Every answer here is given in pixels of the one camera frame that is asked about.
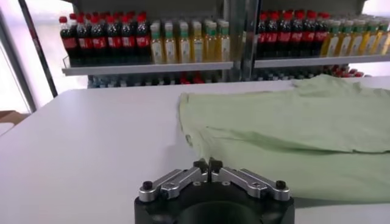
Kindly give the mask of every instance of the cola bottle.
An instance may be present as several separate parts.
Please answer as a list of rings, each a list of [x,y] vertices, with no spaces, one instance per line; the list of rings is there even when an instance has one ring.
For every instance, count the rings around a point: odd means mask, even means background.
[[[309,57],[311,56],[311,47],[316,31],[316,12],[312,10],[307,11],[307,18],[303,21],[303,35],[300,42],[300,56]]]
[[[260,14],[260,20],[258,22],[258,38],[256,47],[256,58],[260,59],[264,57],[264,44],[266,40],[266,22],[267,14],[264,12]]]
[[[278,27],[277,56],[288,57],[288,44],[291,38],[291,18],[293,14],[285,12]]]
[[[96,63],[106,63],[108,54],[107,37],[104,25],[100,23],[98,16],[92,17],[91,37],[95,49]]]
[[[136,45],[138,47],[138,58],[141,63],[151,62],[151,35],[149,28],[146,24],[146,17],[144,14],[139,14],[138,27],[136,29]]]
[[[77,39],[79,40],[83,62],[90,64],[94,55],[93,42],[91,38],[91,29],[84,24],[83,16],[77,17]]]
[[[122,44],[123,44],[123,54],[126,62],[133,62],[137,57],[136,54],[136,45],[135,37],[137,34],[137,27],[134,26],[134,23],[130,22],[132,18],[127,16],[122,17]]]
[[[107,36],[108,46],[110,48],[112,62],[122,62],[122,38],[121,30],[115,25],[114,17],[107,17]]]

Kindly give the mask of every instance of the shelf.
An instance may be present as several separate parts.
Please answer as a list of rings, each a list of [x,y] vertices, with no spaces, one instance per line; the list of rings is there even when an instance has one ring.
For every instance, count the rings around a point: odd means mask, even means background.
[[[390,61],[390,55],[256,60],[255,68],[341,65],[341,64],[349,64],[349,63],[368,63],[368,62],[381,62],[381,61]]]

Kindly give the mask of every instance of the white table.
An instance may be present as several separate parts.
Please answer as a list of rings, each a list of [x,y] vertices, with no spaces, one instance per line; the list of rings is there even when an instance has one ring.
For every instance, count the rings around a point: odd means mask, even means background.
[[[390,78],[360,80],[390,88]],[[181,93],[291,88],[276,81],[65,92],[0,138],[0,223],[133,223],[141,183],[197,159],[178,126]],[[296,223],[390,220],[390,205],[343,208],[298,209]]]

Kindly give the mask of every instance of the bottle label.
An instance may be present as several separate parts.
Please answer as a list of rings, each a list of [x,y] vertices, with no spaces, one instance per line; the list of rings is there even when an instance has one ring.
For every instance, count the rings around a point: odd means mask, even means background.
[[[359,46],[361,44],[361,40],[363,39],[362,36],[358,36],[358,37],[355,37],[355,39],[353,39],[353,43],[352,43],[352,47],[351,47],[351,52],[350,52],[350,55],[351,56],[356,56],[358,55],[358,50],[359,50]]]
[[[278,34],[278,41],[280,42],[289,42],[291,38],[290,32],[280,32]]]
[[[95,49],[102,49],[107,47],[107,42],[104,37],[96,37],[92,39],[93,47]]]
[[[291,41],[292,42],[300,42],[302,39],[302,35],[303,35],[302,32],[293,32],[291,34]]]
[[[222,61],[230,60],[230,39],[222,39],[221,42],[221,59]]]
[[[336,50],[336,46],[337,46],[337,43],[339,41],[339,38],[338,37],[333,37],[330,42],[329,42],[329,47],[328,47],[328,53],[327,53],[327,57],[333,57],[335,56],[335,50]]]
[[[148,47],[151,45],[151,38],[150,37],[137,37],[136,44],[138,45],[138,47]]]
[[[111,48],[120,48],[120,47],[122,47],[122,38],[120,38],[120,37],[109,37],[108,38],[108,45]]]
[[[314,40],[314,32],[304,32],[302,35],[302,41],[311,42]]]
[[[77,42],[76,42],[76,39],[74,37],[62,38],[62,43],[63,43],[63,46],[65,47],[65,49],[72,49],[72,48],[77,47]]]
[[[163,49],[161,48],[160,43],[152,43],[152,53],[154,63],[162,64],[163,63]]]
[[[340,56],[342,57],[347,56],[347,49],[350,41],[351,41],[351,37],[344,37],[341,43]]]
[[[275,43],[278,39],[278,33],[266,33],[267,43]]]
[[[183,41],[180,43],[180,56],[182,63],[190,62],[190,43],[188,41]]]
[[[135,47],[134,37],[122,37],[122,44],[124,47]]]
[[[91,49],[93,48],[93,43],[91,38],[79,38],[80,47],[82,49]]]
[[[314,40],[318,41],[318,42],[322,42],[325,40],[327,35],[328,35],[328,32],[316,32],[316,34],[314,35]]]
[[[172,42],[165,43],[166,62],[175,63],[175,44]]]
[[[203,41],[195,40],[194,41],[194,62],[203,61]]]

